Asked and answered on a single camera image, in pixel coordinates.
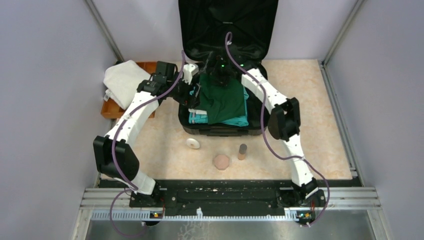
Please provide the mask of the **turquoise shorts with striped waistband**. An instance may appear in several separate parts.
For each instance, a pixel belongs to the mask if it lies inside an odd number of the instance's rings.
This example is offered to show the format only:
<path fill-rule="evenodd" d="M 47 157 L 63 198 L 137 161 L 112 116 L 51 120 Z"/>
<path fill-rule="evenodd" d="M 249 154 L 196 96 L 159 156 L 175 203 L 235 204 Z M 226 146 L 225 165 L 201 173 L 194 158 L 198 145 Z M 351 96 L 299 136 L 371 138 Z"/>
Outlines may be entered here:
<path fill-rule="evenodd" d="M 245 89 L 245 99 L 246 99 L 246 114 L 245 116 L 232 118 L 229 120 L 226 120 L 224 122 L 218 123 L 218 124 L 226 124 L 231 126 L 237 126 L 237 127 L 246 127 L 249 125 L 248 123 L 248 111 L 247 111 L 247 99 L 249 98 L 249 94 L 247 93 Z M 195 117 L 192 117 L 189 113 L 188 115 L 188 122 L 190 124 L 208 124 L 208 115 L 196 115 Z"/>

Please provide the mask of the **dark green shirt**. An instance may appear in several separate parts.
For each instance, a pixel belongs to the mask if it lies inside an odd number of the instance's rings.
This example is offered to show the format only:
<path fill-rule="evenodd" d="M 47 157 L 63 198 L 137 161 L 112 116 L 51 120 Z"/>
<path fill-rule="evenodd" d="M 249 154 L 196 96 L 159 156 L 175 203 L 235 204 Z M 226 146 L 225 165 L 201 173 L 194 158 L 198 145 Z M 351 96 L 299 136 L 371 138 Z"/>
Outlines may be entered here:
<path fill-rule="evenodd" d="M 206 73 L 200 75 L 199 104 L 195 109 L 206 112 L 210 125 L 245 116 L 247 109 L 242 84 L 230 78 L 226 86 L 219 86 L 213 83 L 215 79 Z"/>

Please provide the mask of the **tan bottle with grey cap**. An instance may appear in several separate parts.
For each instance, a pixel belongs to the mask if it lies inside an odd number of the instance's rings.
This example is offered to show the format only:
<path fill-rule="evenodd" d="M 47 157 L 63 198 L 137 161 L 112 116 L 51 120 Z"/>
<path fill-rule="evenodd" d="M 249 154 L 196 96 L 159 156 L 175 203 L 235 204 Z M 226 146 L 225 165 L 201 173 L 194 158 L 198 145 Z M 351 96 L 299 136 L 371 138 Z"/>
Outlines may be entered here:
<path fill-rule="evenodd" d="M 244 144 L 244 143 L 242 143 L 239 146 L 238 154 L 237 154 L 237 159 L 238 160 L 244 160 L 246 158 L 247 149 L 248 149 L 248 146 L 246 144 Z"/>

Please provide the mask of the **white shirt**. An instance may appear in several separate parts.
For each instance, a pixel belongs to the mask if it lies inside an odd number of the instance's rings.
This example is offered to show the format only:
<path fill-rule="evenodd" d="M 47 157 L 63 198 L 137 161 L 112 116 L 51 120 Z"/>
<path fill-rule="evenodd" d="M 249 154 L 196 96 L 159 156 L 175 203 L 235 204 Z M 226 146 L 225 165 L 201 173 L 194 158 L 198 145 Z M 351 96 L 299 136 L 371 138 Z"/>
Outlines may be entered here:
<path fill-rule="evenodd" d="M 192 117 L 195 117 L 196 115 L 205 115 L 205 116 L 207 116 L 207 111 L 205 111 L 205 110 L 191 109 L 191 108 L 189 108 L 188 111 L 189 111 L 189 113 L 190 113 L 190 115 Z"/>

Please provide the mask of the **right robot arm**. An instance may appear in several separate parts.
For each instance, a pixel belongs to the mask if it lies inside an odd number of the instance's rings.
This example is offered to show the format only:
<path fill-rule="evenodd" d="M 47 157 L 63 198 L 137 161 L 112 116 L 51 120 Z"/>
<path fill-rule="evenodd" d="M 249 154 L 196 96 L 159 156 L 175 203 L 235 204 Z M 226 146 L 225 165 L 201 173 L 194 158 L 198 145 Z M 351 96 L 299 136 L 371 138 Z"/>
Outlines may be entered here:
<path fill-rule="evenodd" d="M 260 60 L 251 60 L 241 55 L 232 45 L 226 45 L 218 51 L 208 54 L 207 60 L 212 64 L 211 70 L 219 70 L 225 76 L 240 73 L 238 79 L 261 101 L 260 128 L 282 142 L 288 154 L 280 156 L 272 149 L 267 136 L 263 140 L 277 159 L 288 162 L 290 166 L 293 200 L 299 206 L 307 206 L 319 190 L 314 168 L 305 159 L 301 145 L 300 103 L 297 98 L 287 98 L 280 93 L 264 76 L 265 69 Z"/>

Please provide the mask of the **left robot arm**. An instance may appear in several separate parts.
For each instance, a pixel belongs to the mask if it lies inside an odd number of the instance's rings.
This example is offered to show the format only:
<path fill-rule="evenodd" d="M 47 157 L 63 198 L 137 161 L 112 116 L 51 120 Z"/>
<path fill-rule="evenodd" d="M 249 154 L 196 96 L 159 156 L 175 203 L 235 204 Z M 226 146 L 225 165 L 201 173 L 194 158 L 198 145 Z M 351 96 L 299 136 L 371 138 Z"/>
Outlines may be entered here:
<path fill-rule="evenodd" d="M 194 102 L 189 92 L 198 72 L 199 67 L 194 63 L 184 61 L 177 68 L 173 63 L 158 61 L 155 72 L 138 85 L 129 107 L 115 126 L 93 141 L 97 171 L 141 194 L 141 200 L 149 207 L 160 202 L 161 194 L 155 190 L 156 181 L 142 172 L 132 145 L 163 100 L 170 97 L 182 106 Z"/>

